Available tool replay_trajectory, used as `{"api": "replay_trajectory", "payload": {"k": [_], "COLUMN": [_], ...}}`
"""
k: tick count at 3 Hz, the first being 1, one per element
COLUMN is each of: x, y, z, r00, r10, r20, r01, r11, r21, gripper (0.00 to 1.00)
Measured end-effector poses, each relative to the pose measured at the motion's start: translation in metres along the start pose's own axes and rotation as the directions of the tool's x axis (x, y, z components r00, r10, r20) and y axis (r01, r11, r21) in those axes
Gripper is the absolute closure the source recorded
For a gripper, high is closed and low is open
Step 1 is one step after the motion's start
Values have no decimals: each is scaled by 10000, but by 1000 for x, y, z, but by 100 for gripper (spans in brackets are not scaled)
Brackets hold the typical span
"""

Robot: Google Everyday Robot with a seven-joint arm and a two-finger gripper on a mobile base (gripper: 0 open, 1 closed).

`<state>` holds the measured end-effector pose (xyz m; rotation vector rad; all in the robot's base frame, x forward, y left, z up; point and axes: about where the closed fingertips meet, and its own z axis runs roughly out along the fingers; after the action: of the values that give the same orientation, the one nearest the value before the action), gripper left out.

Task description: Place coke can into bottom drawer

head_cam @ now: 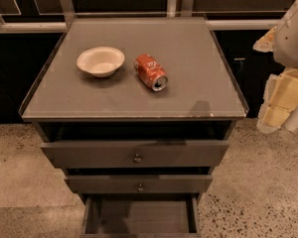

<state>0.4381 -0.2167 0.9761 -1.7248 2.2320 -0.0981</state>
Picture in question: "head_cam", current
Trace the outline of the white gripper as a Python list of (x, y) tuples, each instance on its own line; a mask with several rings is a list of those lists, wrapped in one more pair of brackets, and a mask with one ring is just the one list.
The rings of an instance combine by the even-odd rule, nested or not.
[[(273, 52), (276, 29), (271, 28), (257, 40), (253, 49), (262, 53)], [(277, 77), (268, 104), (270, 107), (260, 107), (256, 124), (257, 129), (264, 134), (279, 130), (290, 116), (288, 111), (298, 107), (298, 68), (286, 69)]]

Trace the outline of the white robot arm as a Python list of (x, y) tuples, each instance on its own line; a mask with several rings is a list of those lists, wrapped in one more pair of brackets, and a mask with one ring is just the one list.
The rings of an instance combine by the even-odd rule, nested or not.
[(253, 48), (258, 52), (273, 52), (274, 60), (284, 66), (282, 73), (270, 74), (266, 81), (257, 129), (265, 134), (282, 127), (295, 131), (298, 128), (298, 0)]

